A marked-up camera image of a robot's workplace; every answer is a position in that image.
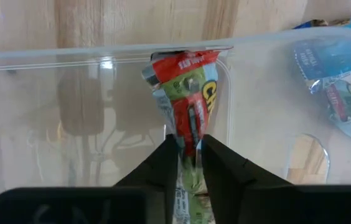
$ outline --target wooden surface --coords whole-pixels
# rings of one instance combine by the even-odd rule
[[[243,37],[350,16],[351,0],[0,0],[0,51]],[[323,175],[322,149],[299,145],[289,180],[323,181],[312,176]]]

